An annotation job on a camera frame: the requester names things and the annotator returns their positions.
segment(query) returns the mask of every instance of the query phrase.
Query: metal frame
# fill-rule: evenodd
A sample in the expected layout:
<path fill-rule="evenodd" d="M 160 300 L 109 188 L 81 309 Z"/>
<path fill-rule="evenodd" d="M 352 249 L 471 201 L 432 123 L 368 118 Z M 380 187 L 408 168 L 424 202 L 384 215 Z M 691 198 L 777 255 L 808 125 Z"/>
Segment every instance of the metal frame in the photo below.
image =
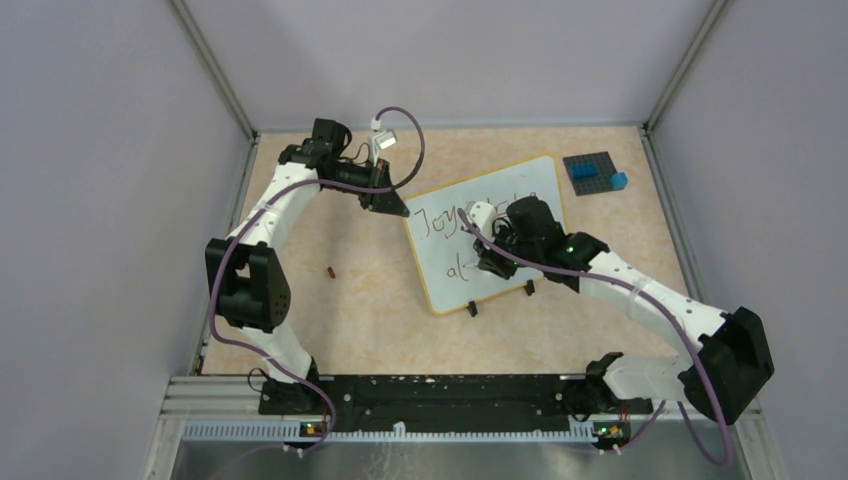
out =
<path fill-rule="evenodd" d="M 190 43 L 198 54 L 201 64 L 210 75 L 222 101 L 227 106 L 234 120 L 238 123 L 245 137 L 251 141 L 249 153 L 245 160 L 242 177 L 236 198 L 230 212 L 229 228 L 235 225 L 241 215 L 250 172 L 256 158 L 259 145 L 259 135 L 251 125 L 244 109 L 238 101 L 235 92 L 227 80 L 218 61 L 206 43 L 200 28 L 195 22 L 185 0 L 167 0 L 175 16 L 184 27 Z M 686 286 L 690 294 L 707 301 L 708 293 L 703 285 L 697 261 L 692 254 L 688 236 L 681 214 L 677 209 L 674 194 L 668 184 L 664 163 L 656 149 L 653 134 L 660 125 L 665 113 L 673 103 L 677 92 L 688 78 L 696 60 L 699 58 L 706 42 L 723 18 L 731 0 L 716 0 L 709 10 L 702 26 L 695 35 L 692 44 L 682 58 L 674 75 L 664 89 L 650 117 L 640 128 L 645 154 L 656 184 L 660 204 L 669 226 L 672 241 L 675 246 L 678 261 L 683 271 Z M 199 371 L 209 332 L 204 326 L 200 338 L 192 373 Z M 144 478 L 168 479 L 173 471 L 180 440 L 186 430 L 186 425 L 197 420 L 247 420 L 267 421 L 268 417 L 258 414 L 259 394 L 248 388 L 242 375 L 213 375 L 173 377 L 168 386 L 162 404 L 159 421 L 148 455 Z M 703 418 L 700 413 L 689 409 L 694 419 Z M 614 416 L 598 415 L 596 420 L 615 420 Z M 679 421 L 681 416 L 675 408 L 667 409 L 658 421 Z M 784 467 L 781 457 L 771 440 L 768 425 L 762 415 L 758 402 L 753 403 L 736 423 L 736 431 L 742 447 L 743 459 L 753 480 L 783 479 Z"/>

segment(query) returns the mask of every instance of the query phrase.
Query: whiteboard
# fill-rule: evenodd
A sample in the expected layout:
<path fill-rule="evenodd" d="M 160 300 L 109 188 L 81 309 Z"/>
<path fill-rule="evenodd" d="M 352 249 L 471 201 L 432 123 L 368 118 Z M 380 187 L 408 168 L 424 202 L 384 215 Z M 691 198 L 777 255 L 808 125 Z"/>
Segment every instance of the whiteboard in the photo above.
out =
<path fill-rule="evenodd" d="M 519 268 L 509 280 L 477 269 L 474 236 L 463 232 L 456 210 L 485 200 L 498 213 L 517 199 L 535 195 L 547 202 L 563 228 L 565 215 L 553 157 L 545 155 L 406 199 L 409 242 L 430 309 L 437 315 L 512 290 L 542 272 Z"/>

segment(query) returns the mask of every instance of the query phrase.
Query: beige tabletop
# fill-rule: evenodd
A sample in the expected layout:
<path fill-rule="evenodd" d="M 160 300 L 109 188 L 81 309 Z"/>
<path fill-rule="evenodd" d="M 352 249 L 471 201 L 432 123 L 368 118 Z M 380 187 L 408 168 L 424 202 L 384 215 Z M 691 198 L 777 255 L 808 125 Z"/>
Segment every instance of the beige tabletop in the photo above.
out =
<path fill-rule="evenodd" d="M 397 134 L 398 144 L 385 152 L 395 182 L 406 176 L 418 153 L 414 131 Z M 345 153 L 354 155 L 366 135 L 357 132 Z M 424 135 L 424 166 L 401 190 L 403 197 L 543 152 L 564 157 L 608 151 L 630 180 L 622 191 L 577 197 L 562 162 L 556 162 L 569 230 L 591 233 L 643 272 L 685 292 L 635 127 L 427 130 Z M 307 136 L 262 135 L 243 214 L 270 182 L 280 151 Z M 428 308 L 403 219 L 364 211 L 350 194 L 321 192 L 282 248 L 292 289 L 286 321 L 321 373 L 578 373 L 607 352 L 674 353 L 611 307 L 545 280 L 532 297 L 517 290 L 482 303 L 475 318 L 464 310 L 436 316 Z M 218 325 L 225 337 L 243 339 L 223 318 Z M 203 373 L 246 373 L 261 364 L 251 352 L 212 340 Z"/>

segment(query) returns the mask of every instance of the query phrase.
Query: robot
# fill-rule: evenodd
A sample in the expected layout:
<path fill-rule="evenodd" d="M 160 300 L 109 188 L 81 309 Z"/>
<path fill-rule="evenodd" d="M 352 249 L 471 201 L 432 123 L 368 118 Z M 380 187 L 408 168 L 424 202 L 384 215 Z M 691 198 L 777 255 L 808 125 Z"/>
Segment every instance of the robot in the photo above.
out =
<path fill-rule="evenodd" d="M 288 146 L 280 154 L 273 179 L 247 220 L 227 239 L 213 239 L 206 248 L 212 295 L 210 324 L 214 328 L 215 314 L 223 316 L 229 325 L 241 329 L 253 346 L 227 343 L 259 352 L 269 364 L 260 413 L 315 413 L 326 403 L 333 418 L 325 434 L 333 426 L 348 431 L 362 429 L 364 407 L 337 413 L 332 406 L 330 397 L 338 399 L 342 394 L 339 382 L 343 379 L 337 376 L 334 384 L 332 378 L 321 377 L 314 359 L 285 322 L 292 295 L 297 292 L 286 281 L 278 255 L 303 208 L 325 188 L 357 195 L 367 211 L 409 216 L 396 190 L 411 180 L 420 167 L 424 138 L 409 115 L 419 133 L 421 155 L 413 173 L 393 185 L 389 162 L 380 158 L 381 152 L 396 141 L 394 133 L 382 129 L 379 121 L 388 110 L 408 114 L 396 107 L 378 114 L 372 121 L 375 132 L 368 142 L 369 156 L 362 164 L 342 157 L 352 139 L 347 127 L 332 120 L 315 120 L 309 138 L 301 145 Z M 501 216 L 494 206 L 474 202 L 459 216 L 464 230 L 473 234 L 469 242 L 478 253 L 481 270 L 509 279 L 518 268 L 539 268 L 549 281 L 614 306 L 679 352 L 668 358 L 634 358 L 611 352 L 591 362 L 584 378 L 565 383 L 536 376 L 538 382 L 548 383 L 530 388 L 546 389 L 551 385 L 557 389 L 555 399 L 551 395 L 546 405 L 554 412 L 564 412 L 564 416 L 541 419 L 550 422 L 552 428 L 562 426 L 562 418 L 576 418 L 577 412 L 611 412 L 623 403 L 639 399 L 688 401 L 720 425 L 732 424 L 773 375 L 762 321 L 754 312 L 740 307 L 729 313 L 669 289 L 635 269 L 601 240 L 584 232 L 566 234 L 543 200 L 519 199 Z M 469 381 L 441 380 L 455 380 L 460 386 Z M 391 396 L 395 405 L 413 401 L 396 390 L 381 392 Z M 373 400 L 378 393 L 371 395 Z M 375 428 L 384 428 L 397 419 L 385 420 L 388 423 Z M 505 428 L 523 425 L 518 422 Z"/>

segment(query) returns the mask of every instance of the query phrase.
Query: blue object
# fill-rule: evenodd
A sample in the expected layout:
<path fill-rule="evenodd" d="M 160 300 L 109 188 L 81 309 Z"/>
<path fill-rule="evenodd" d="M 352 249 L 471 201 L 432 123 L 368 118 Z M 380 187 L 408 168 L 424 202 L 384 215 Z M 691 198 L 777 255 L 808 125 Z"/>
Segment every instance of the blue object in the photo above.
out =
<path fill-rule="evenodd" d="M 613 190 L 624 190 L 624 187 L 627 186 L 627 174 L 624 172 L 618 172 L 611 176 L 610 185 L 612 185 Z"/>
<path fill-rule="evenodd" d="M 572 180 L 582 180 L 598 176 L 598 166 L 594 163 L 580 163 L 571 166 Z"/>

